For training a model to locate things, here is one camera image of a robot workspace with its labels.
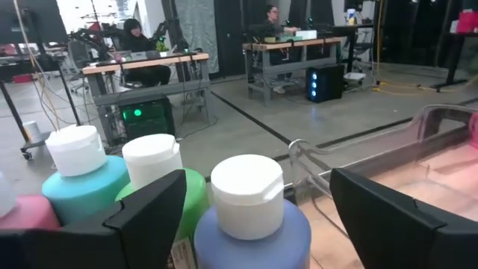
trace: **black hair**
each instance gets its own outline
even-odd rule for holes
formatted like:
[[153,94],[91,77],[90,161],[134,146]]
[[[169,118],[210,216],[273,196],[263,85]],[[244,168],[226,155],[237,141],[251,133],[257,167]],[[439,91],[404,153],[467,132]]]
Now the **black hair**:
[[269,13],[275,7],[277,7],[277,6],[275,6],[273,4],[268,4],[268,5],[266,5],[266,11]]
[[141,29],[141,24],[137,21],[137,19],[127,19],[123,24],[122,28],[125,31],[125,34],[131,35],[131,30],[136,29],[138,27]]

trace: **computer tower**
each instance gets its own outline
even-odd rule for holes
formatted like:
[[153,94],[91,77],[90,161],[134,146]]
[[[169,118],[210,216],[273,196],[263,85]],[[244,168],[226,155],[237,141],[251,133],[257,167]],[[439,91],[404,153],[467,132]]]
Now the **computer tower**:
[[305,74],[305,90],[311,102],[325,102],[342,98],[345,90],[344,66],[341,64],[309,68]]
[[119,109],[127,141],[144,135],[176,135],[173,110],[166,96],[154,101],[123,105]]

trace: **clear plastic tray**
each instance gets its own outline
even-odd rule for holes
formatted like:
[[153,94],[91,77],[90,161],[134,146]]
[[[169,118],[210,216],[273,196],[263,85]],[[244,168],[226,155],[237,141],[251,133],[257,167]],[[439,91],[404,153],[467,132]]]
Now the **clear plastic tray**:
[[312,227],[311,267],[362,268],[329,190],[332,167],[478,221],[478,149],[468,143],[467,122],[476,112],[430,105],[406,126],[333,148],[294,141],[289,147],[293,185]]

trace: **yellow cable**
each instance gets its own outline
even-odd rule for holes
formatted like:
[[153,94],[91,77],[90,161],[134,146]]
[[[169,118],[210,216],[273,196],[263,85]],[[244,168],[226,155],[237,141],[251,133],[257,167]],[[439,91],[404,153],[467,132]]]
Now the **yellow cable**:
[[[380,25],[382,24],[382,13],[383,13],[383,3],[385,0],[377,0],[380,2],[380,6],[379,6],[379,20],[378,20],[378,23],[379,23],[379,27],[378,27],[378,31],[376,33],[376,55],[377,55],[377,59],[376,59],[376,72],[377,72],[377,75],[380,77],[380,78],[383,78],[382,75],[380,75],[380,52],[382,51],[381,48],[382,48],[382,37],[380,36],[380,30],[381,30],[381,27]],[[465,89],[467,86],[469,86],[470,84],[473,83],[473,81],[475,81],[476,79],[478,78],[478,74],[476,74],[467,84],[465,84],[463,87],[459,87],[459,88],[452,88],[452,89],[446,89],[446,90],[442,90],[440,89],[440,91],[442,93],[454,93],[454,92],[457,92],[457,91],[460,91],[460,90],[463,90]],[[436,89],[434,88],[431,88],[431,87],[423,87],[423,86],[417,86],[417,85],[413,85],[413,84],[406,84],[406,83],[401,83],[401,82],[395,82],[395,81],[391,81],[391,80],[385,80],[385,79],[381,79],[380,80],[380,84],[387,84],[387,85],[390,85],[390,86],[394,86],[396,88],[406,88],[406,89],[415,89],[415,90],[430,90],[430,91],[433,91],[433,92],[436,92]]]
[[52,103],[52,100],[50,99],[50,97],[48,95],[48,91],[45,91],[45,84],[44,84],[45,74],[42,73],[43,78],[40,80],[40,76],[38,75],[38,72],[35,70],[35,67],[37,65],[36,65],[35,60],[34,60],[33,52],[31,51],[30,46],[28,45],[29,44],[28,37],[27,37],[26,32],[25,32],[25,26],[23,25],[23,20],[22,20],[22,15],[20,13],[18,0],[13,0],[13,4],[15,5],[16,16],[18,17],[18,20],[19,20],[19,25],[20,25],[20,30],[22,31],[23,40],[25,41],[25,45],[27,46],[27,51],[28,51],[28,55],[29,55],[29,58],[30,58],[30,62],[31,62],[32,67],[34,68],[34,78],[36,80],[40,81],[40,86],[41,86],[42,93],[45,94],[47,101],[49,102],[50,106],[52,107],[52,110],[53,110],[52,113],[55,116],[55,120],[56,120],[56,123],[57,123],[57,126],[55,127],[55,125],[53,125],[53,128],[58,130],[58,129],[60,129],[60,121],[58,119],[57,111],[56,111],[56,109],[55,109],[55,107]]

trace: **desk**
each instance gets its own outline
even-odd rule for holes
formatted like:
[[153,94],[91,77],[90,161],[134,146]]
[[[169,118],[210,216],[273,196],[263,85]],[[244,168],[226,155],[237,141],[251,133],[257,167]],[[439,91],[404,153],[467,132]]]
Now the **desk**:
[[[114,140],[114,133],[111,129],[110,106],[112,105],[131,105],[141,102],[147,102],[161,98],[161,96],[174,95],[180,93],[191,93],[201,90],[204,92],[206,117],[208,122],[212,123],[214,120],[214,109],[212,108],[212,95],[209,89],[209,71],[208,71],[207,53],[198,53],[196,55],[180,55],[177,54],[171,58],[156,58],[154,60],[123,62],[120,64],[109,64],[100,67],[85,67],[82,72],[86,75],[88,84],[90,85],[93,101],[95,102],[96,110],[98,111],[99,119],[102,123],[105,137],[108,144],[112,145]],[[152,67],[156,65],[168,65],[177,63],[187,63],[198,61],[201,69],[201,76],[198,79],[192,79],[178,84],[168,84],[163,86],[155,86],[148,88],[140,88],[128,90],[121,93],[108,93],[106,91],[105,81],[103,79],[104,72],[115,72],[123,69],[134,69],[141,67]]]
[[373,23],[368,24],[360,24],[360,25],[341,25],[341,26],[334,26],[332,27],[332,33],[336,37],[349,37],[349,57],[347,58],[347,73],[352,72],[353,67],[353,50],[356,46],[356,36],[357,36],[357,29],[360,28],[373,28]]
[[[59,62],[64,58],[64,56],[40,57],[37,55],[37,61],[45,72],[58,71]],[[0,79],[3,81],[11,81],[15,75],[35,72],[27,55],[0,57],[0,70]]]
[[453,41],[452,41],[453,44],[451,48],[450,66],[448,67],[447,80],[444,83],[438,83],[438,84],[434,84],[430,86],[431,88],[434,88],[434,89],[440,89],[442,87],[461,84],[468,81],[467,79],[455,80],[456,68],[458,68],[458,62],[460,61],[460,55],[462,53],[463,44],[465,44],[465,38],[478,37],[478,34],[477,33],[467,33],[467,34],[450,33],[450,35],[453,38]]
[[[265,44],[254,44],[254,43],[244,43],[242,45],[243,50],[246,52],[246,74],[247,78],[250,77],[250,73],[253,69],[259,69],[262,72],[262,77],[264,79],[263,85],[255,83],[254,81],[248,81],[247,88],[249,91],[249,97],[251,97],[252,92],[257,90],[262,92],[264,95],[264,104],[267,106],[271,100],[271,75],[276,75],[280,73],[293,72],[301,69],[307,69],[309,67],[319,67],[327,64],[336,64],[337,59],[335,57],[335,49],[340,43],[341,39],[337,37],[326,38],[326,39],[316,39],[316,40],[303,40],[296,41],[294,43],[284,42],[284,43],[265,43]],[[324,46],[330,45],[330,55],[324,59],[307,61],[307,46]],[[303,47],[301,61],[296,63],[289,64],[280,64],[280,65],[270,65],[270,50],[273,49],[288,49],[292,47]],[[252,65],[252,53],[258,52],[262,53],[262,65],[261,67],[254,67]]]

